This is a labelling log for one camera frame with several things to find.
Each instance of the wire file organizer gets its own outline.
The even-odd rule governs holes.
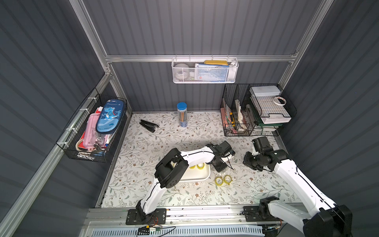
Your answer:
[[[271,108],[274,96],[268,96],[269,100],[264,97],[256,97],[252,95],[250,88],[253,86],[276,86],[281,91],[280,96],[285,98],[287,103],[282,108]],[[225,111],[225,106],[223,101],[227,105],[230,105],[230,109],[233,113],[233,117],[236,121],[236,109],[234,105],[234,100],[238,99],[241,102],[241,112],[249,124],[250,133],[233,133],[231,125],[223,119],[223,128],[225,136],[279,136],[279,131],[283,124],[264,124],[261,116],[269,116],[270,113],[287,113],[290,117],[296,115],[296,108],[288,98],[288,96],[283,92],[278,84],[228,84],[224,86],[224,93],[222,96],[223,100],[221,102],[221,116],[223,117],[223,111]],[[239,123],[234,123],[237,128],[239,128]]]
[[[280,90],[280,97],[283,97],[287,102],[284,106],[279,106],[273,103],[275,96],[255,96],[254,92],[249,89],[246,92],[246,97],[249,97],[253,102],[254,107],[260,118],[268,118],[270,114],[281,114],[285,118],[293,118],[296,115],[296,108],[288,98],[287,94],[278,84],[250,84],[249,87],[254,86],[276,86]]]

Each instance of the stapler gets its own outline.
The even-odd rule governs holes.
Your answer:
[[[148,121],[145,121],[145,120],[142,120],[142,119],[141,119],[141,121],[140,121],[139,124],[142,125],[143,127],[145,127],[150,132],[155,132],[155,127],[157,127],[157,128],[159,127],[159,125],[157,125],[155,123],[148,122]]]

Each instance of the dinosaur print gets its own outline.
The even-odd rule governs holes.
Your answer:
[[[105,117],[109,118],[109,119],[115,118],[115,117],[119,116],[121,113],[121,111],[115,111],[114,107],[105,107],[104,111],[107,112],[105,114]]]

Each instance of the blue pencil case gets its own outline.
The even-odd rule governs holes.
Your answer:
[[[124,102],[122,100],[108,100],[96,124],[96,131],[100,134],[112,134],[118,128],[124,114]]]

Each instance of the table surface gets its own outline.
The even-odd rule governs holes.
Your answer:
[[[143,119],[159,125],[150,133],[139,124]],[[197,206],[257,204],[268,196],[284,202],[301,202],[288,184],[275,172],[257,172],[242,164],[251,151],[253,137],[226,137],[220,113],[188,113],[188,126],[179,126],[176,113],[133,114],[102,207],[135,207],[150,189],[155,166],[172,148],[180,151],[199,149],[208,143],[227,141],[236,152],[232,169],[218,173],[211,166],[210,177],[202,182],[178,183],[169,189],[159,206]],[[267,137],[278,149],[274,137]],[[230,175],[230,185],[215,185],[217,176]]]

